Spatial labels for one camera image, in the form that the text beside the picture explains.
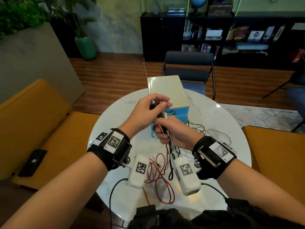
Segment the blue globe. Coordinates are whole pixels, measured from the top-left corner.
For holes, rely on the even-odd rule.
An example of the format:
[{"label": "blue globe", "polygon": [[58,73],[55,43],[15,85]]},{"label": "blue globe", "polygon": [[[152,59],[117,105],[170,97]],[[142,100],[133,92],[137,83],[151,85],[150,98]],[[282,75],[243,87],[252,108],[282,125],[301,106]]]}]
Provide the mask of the blue globe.
[{"label": "blue globe", "polygon": [[204,5],[207,0],[192,0],[193,7],[199,8]]}]

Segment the table top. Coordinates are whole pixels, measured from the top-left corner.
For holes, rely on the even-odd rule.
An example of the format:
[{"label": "table top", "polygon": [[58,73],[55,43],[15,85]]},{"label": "table top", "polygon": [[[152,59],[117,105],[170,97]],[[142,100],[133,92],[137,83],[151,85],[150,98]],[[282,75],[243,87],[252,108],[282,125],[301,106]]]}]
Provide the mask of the table top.
[{"label": "table top", "polygon": [[[232,140],[231,147],[237,152],[237,157],[242,162],[251,166],[251,154],[248,142],[241,128],[235,119],[217,104],[215,101],[209,99],[194,91],[185,89],[188,97],[190,108],[188,118],[196,124],[204,125],[206,129],[215,129],[230,136]],[[101,132],[120,126],[131,114],[138,100],[148,95],[148,89],[142,89],[130,93],[121,99],[114,102],[97,120],[89,137],[89,143],[93,141]],[[220,139],[223,142],[229,143],[229,139],[217,132],[209,131],[212,137]],[[143,154],[147,157],[154,158],[158,153],[166,154],[165,145],[162,145],[159,140],[151,137],[151,127],[147,127],[139,132],[132,140],[132,149],[129,157],[133,158],[136,154]],[[170,170],[168,169],[165,178],[168,178]],[[97,189],[98,195],[109,206],[110,192],[113,186],[122,178],[127,178],[129,173],[128,168],[119,167],[108,173],[103,183]],[[223,190],[214,179],[203,181],[222,193]],[[226,210],[226,203],[221,195],[214,189],[208,186],[202,186],[201,190],[191,196],[184,196],[181,192],[178,180],[174,175],[170,181],[174,192],[175,201],[171,205],[160,202],[156,195],[155,183],[145,184],[144,188],[147,192],[148,199],[151,204],[155,204],[157,209],[176,208],[185,218],[193,219],[201,214],[204,210]],[[169,194],[166,185],[163,181],[158,182],[159,194],[164,201],[169,200]],[[146,206],[147,201],[142,189],[136,189],[127,186],[125,182],[119,183],[112,194],[111,209],[123,220],[130,222],[135,213],[136,208]]]}]

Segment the gray rug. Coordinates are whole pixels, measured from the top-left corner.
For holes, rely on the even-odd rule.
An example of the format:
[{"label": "gray rug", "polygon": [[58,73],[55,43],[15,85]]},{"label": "gray rug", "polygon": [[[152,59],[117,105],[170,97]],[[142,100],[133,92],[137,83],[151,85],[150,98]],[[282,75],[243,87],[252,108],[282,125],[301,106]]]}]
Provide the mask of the gray rug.
[{"label": "gray rug", "polygon": [[[251,125],[291,131],[302,121],[297,111],[232,104],[220,105],[234,117],[241,128]],[[301,126],[296,132],[305,134],[305,125]]]}]

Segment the yellow cushion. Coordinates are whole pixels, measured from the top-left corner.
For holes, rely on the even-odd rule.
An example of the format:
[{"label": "yellow cushion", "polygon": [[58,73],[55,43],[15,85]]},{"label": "yellow cushion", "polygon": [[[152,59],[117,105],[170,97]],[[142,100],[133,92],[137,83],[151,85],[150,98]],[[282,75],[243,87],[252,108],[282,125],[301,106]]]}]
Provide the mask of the yellow cushion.
[{"label": "yellow cushion", "polygon": [[14,177],[13,182],[40,189],[86,154],[94,124],[100,115],[72,112],[40,149],[47,150],[32,177]]},{"label": "yellow cushion", "polygon": [[305,135],[243,128],[261,174],[305,204]]},{"label": "yellow cushion", "polygon": [[44,80],[0,105],[0,180],[23,166],[70,109]]}]

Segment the bookshelf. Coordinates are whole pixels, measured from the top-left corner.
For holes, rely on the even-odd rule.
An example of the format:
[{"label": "bookshelf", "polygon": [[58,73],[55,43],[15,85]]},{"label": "bookshelf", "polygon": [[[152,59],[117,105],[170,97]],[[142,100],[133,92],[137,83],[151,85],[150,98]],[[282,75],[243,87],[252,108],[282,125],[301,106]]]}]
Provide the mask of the bookshelf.
[{"label": "bookshelf", "polygon": [[[191,21],[204,28],[221,28],[222,39],[219,41],[207,41],[205,35],[200,40],[186,39],[183,37],[185,20]],[[291,30],[294,23],[305,23],[304,17],[233,17],[233,16],[190,16],[190,17],[167,17],[166,13],[153,15],[145,13],[141,17],[141,30],[143,42],[143,54],[145,61],[164,61],[167,51],[181,51],[182,45],[200,46],[203,43],[211,45],[211,52],[215,53],[219,46],[219,53],[215,60],[217,66],[284,69],[297,70],[299,65],[291,63],[289,54],[298,48],[305,49],[305,30]],[[248,35],[240,41],[226,41],[230,27],[249,26],[252,30],[266,30],[269,26],[275,26],[276,33],[282,25],[286,25],[281,36],[276,42],[273,37],[265,42],[251,42],[267,44],[269,48],[264,50],[268,55],[253,53],[222,54],[223,47],[235,45],[237,42],[247,43]]]}]

